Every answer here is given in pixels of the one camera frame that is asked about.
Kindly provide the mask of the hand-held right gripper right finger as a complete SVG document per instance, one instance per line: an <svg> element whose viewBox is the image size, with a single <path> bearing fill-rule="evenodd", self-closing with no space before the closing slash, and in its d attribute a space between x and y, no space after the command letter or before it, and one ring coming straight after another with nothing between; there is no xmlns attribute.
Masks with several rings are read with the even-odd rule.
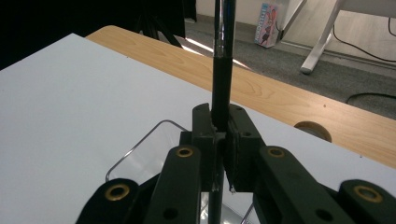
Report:
<svg viewBox="0 0 396 224"><path fill-rule="evenodd" d="M257 171L255 159L264 146L262 137L248 115L239 105L230 105L223 164L230 192L253 192Z"/></svg>

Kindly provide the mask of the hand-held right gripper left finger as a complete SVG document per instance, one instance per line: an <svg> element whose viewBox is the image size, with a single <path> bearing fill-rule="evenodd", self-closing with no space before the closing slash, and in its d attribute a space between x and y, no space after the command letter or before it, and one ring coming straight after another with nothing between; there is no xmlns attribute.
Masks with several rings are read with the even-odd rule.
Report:
<svg viewBox="0 0 396 224"><path fill-rule="evenodd" d="M192 110L192 128L190 131L181 132L179 143L194 146L201 153L201 190L221 189L218 140L216 128L212 124L209 104L196 106Z"/></svg>

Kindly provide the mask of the clear plastic container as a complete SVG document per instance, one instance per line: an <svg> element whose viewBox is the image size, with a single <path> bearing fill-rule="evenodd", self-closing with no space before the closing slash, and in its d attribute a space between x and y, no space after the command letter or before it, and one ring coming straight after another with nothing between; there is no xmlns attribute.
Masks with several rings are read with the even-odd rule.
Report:
<svg viewBox="0 0 396 224"><path fill-rule="evenodd" d="M163 168L168 151L179 145L180 134L189 131L185 122L164 119L149 131L142 132L130 149L109 168L105 181L115 178L131 179L143 184ZM220 224L260 224L251 193L232 193L224 178Z"/></svg>

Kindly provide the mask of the black pen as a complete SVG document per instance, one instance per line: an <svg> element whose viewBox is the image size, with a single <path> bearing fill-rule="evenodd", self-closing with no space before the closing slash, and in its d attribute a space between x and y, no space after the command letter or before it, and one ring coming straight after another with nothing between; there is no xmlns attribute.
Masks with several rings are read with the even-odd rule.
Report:
<svg viewBox="0 0 396 224"><path fill-rule="evenodd" d="M216 129L214 188L209 192L208 224L220 224L224 168L222 151L228 129L233 72L236 0L215 0L211 120Z"/></svg>

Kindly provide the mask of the wooden table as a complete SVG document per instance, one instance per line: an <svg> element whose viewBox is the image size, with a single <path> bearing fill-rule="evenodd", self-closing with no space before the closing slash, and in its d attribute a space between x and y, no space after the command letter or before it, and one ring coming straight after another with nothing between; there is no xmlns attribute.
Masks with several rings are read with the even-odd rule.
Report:
<svg viewBox="0 0 396 224"><path fill-rule="evenodd" d="M206 56L113 25L87 38L195 86L212 89L212 60ZM289 125L317 122L330 132L337 146L396 169L396 120L237 66L232 100Z"/></svg>

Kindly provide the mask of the black tripod stand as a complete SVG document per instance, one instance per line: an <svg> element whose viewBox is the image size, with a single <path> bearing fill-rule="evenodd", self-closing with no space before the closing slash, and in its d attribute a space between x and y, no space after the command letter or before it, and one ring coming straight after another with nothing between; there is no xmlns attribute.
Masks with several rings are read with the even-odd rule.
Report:
<svg viewBox="0 0 396 224"><path fill-rule="evenodd" d="M134 32L157 40L163 35L169 44L181 48L177 37L185 36L184 16L173 10L141 9L136 13Z"/></svg>

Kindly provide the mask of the colourful printed box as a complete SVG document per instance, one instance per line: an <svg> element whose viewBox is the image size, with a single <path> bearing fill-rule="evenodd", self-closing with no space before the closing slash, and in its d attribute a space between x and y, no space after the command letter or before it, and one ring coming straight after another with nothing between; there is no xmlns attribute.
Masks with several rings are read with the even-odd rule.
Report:
<svg viewBox="0 0 396 224"><path fill-rule="evenodd" d="M264 47L271 48L276 44L277 29L277 12L278 6L263 3L256 28L254 43Z"/></svg>

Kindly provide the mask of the dark curtain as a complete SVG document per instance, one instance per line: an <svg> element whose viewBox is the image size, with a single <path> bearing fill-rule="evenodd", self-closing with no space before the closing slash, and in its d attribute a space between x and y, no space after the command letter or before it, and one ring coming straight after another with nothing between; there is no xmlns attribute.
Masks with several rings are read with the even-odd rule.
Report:
<svg viewBox="0 0 396 224"><path fill-rule="evenodd" d="M115 25L134 31L136 13L173 10L196 19L197 0L0 0L0 70L76 34Z"/></svg>

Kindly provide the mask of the white table leg frame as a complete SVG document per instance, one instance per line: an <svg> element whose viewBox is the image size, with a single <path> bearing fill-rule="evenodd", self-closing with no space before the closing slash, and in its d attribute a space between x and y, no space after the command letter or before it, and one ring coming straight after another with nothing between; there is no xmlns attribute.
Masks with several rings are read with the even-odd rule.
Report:
<svg viewBox="0 0 396 224"><path fill-rule="evenodd" d="M307 49L305 74L326 51L396 65L396 0L304 0L284 41Z"/></svg>

